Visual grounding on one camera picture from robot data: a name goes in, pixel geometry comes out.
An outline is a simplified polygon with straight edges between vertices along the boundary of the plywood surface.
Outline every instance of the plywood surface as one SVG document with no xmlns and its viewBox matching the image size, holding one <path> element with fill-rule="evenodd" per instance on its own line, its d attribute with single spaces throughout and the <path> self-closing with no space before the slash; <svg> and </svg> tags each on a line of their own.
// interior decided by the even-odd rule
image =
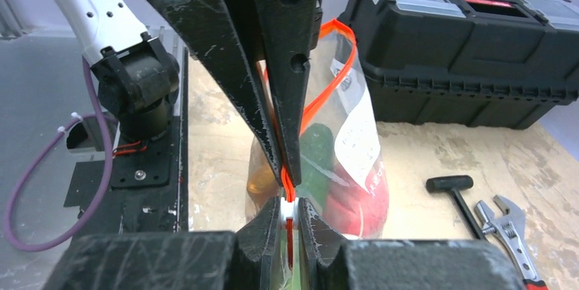
<svg viewBox="0 0 579 290">
<path fill-rule="evenodd" d="M 236 231 L 245 222 L 253 135 L 193 60 L 188 111 L 190 230 Z M 468 174 L 475 186 L 463 192 L 467 204 L 483 199 L 495 208 L 495 194 L 517 203 L 526 212 L 529 250 L 550 289 L 579 289 L 579 162 L 541 126 L 377 126 L 390 189 L 382 237 L 470 239 L 450 199 L 424 189 L 430 177 Z"/>
</svg>

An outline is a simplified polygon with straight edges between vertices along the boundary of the red label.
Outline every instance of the red label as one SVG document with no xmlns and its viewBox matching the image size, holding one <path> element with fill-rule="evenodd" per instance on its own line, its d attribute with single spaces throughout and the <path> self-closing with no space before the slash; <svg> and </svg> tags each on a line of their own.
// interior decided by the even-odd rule
<svg viewBox="0 0 579 290">
<path fill-rule="evenodd" d="M 481 5 L 495 5 L 498 7 L 506 7 L 506 8 L 513 7 L 513 5 L 505 1 L 495 1 L 495 0 L 465 0 L 465 1 L 469 3 L 478 3 Z"/>
</svg>

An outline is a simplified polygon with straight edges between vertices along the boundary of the red object in bag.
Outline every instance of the red object in bag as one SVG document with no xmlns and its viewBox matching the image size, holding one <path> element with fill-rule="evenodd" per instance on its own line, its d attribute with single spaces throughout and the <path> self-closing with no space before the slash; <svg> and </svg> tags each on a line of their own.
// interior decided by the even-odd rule
<svg viewBox="0 0 579 290">
<path fill-rule="evenodd" d="M 389 192 L 382 157 L 366 177 L 366 191 L 338 165 L 334 173 L 345 184 L 332 182 L 324 220 L 336 231 L 362 238 L 377 238 L 388 216 Z"/>
</svg>

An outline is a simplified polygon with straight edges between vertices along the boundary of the red wrench handle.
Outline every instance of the red wrench handle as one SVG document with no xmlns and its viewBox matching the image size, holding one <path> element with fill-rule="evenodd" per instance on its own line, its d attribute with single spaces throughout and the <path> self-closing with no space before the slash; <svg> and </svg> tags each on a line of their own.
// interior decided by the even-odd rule
<svg viewBox="0 0 579 290">
<path fill-rule="evenodd" d="M 545 284 L 545 281 L 543 280 L 540 281 L 523 280 L 523 283 L 525 284 L 527 290 L 549 290 L 549 288 L 547 288 L 547 285 Z"/>
</svg>

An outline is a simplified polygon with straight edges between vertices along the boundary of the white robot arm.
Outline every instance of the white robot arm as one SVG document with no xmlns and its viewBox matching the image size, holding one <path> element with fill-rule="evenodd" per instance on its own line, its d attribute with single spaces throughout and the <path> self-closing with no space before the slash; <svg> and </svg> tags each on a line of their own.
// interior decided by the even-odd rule
<svg viewBox="0 0 579 290">
<path fill-rule="evenodd" d="M 55 0 L 99 80 L 98 97 L 131 141 L 167 130 L 179 66 L 122 0 Z"/>
</svg>

